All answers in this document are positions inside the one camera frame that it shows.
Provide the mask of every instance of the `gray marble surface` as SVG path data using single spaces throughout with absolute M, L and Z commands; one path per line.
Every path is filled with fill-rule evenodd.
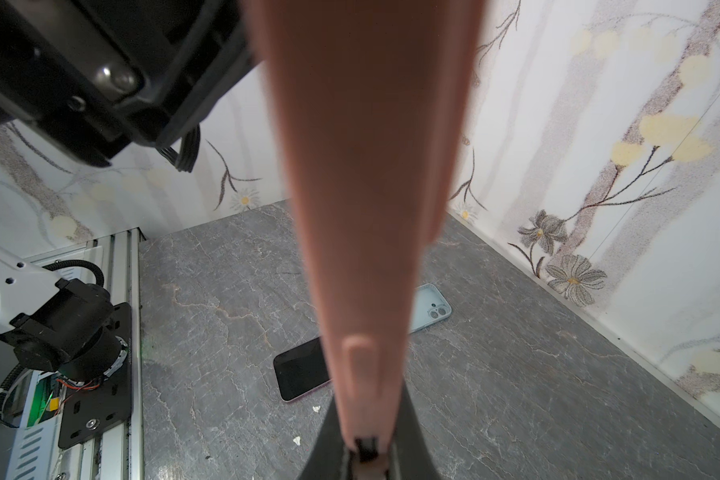
M 332 392 L 278 395 L 272 358 L 318 334 L 287 206 L 140 265 L 146 478 L 295 478 Z M 720 478 L 717 427 L 453 219 L 427 282 L 454 313 L 412 335 L 406 377 L 443 478 Z

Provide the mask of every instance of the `black mounting plate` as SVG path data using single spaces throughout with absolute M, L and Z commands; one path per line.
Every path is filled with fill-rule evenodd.
M 100 435 L 130 417 L 133 409 L 131 395 L 131 308 L 128 303 L 115 305 L 110 324 L 105 328 L 129 346 L 125 363 L 95 390 L 68 392 L 59 431 L 59 448 L 69 448 L 88 438 Z M 89 420 L 97 420 L 95 428 L 88 428 Z

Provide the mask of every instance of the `black cable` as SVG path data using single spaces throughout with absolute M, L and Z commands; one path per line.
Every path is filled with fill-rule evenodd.
M 104 286 L 104 273 L 101 271 L 101 268 L 99 268 L 97 264 L 92 264 L 86 260 L 61 260 L 59 262 L 46 265 L 43 268 L 54 272 L 70 266 L 82 266 L 83 268 L 87 268 L 94 273 L 94 276 L 96 277 L 96 284 L 98 286 Z
M 3 404 L 5 403 L 5 397 L 8 395 L 8 390 L 21 376 L 21 374 L 24 373 L 24 370 L 26 369 L 23 368 L 21 365 L 16 365 L 12 370 L 10 370 L 8 376 L 6 376 L 3 382 L 0 384 L 0 423 L 11 428 L 16 428 L 16 426 L 12 426 L 11 424 L 3 420 Z
M 200 152 L 200 126 L 195 126 L 182 137 L 179 153 L 172 147 L 158 148 L 157 151 L 178 171 L 191 172 L 192 168 L 195 167 L 197 155 Z

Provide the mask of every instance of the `gray flower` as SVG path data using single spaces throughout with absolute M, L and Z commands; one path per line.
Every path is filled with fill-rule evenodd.
M 533 228 L 518 228 L 518 233 L 522 235 L 523 245 L 531 246 L 539 243 L 541 249 L 552 254 L 555 241 L 565 242 L 568 240 L 568 234 L 565 232 L 565 222 L 554 215 L 547 215 L 544 210 L 539 210 L 535 218 L 529 218 L 534 225 Z
M 586 289 L 603 288 L 605 282 L 602 279 L 607 277 L 605 272 L 592 268 L 590 261 L 582 255 L 564 255 L 561 266 L 547 265 L 547 273 L 554 277 L 547 285 L 578 306 L 595 303 Z

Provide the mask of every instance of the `floral wallpaper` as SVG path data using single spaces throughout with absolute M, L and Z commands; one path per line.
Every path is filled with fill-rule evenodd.
M 18 121 L 0 126 L 0 244 L 32 256 L 135 226 L 154 237 L 285 198 L 259 69 L 201 130 L 187 174 L 136 145 L 89 168 Z
M 720 0 L 500 0 L 450 207 L 720 415 Z

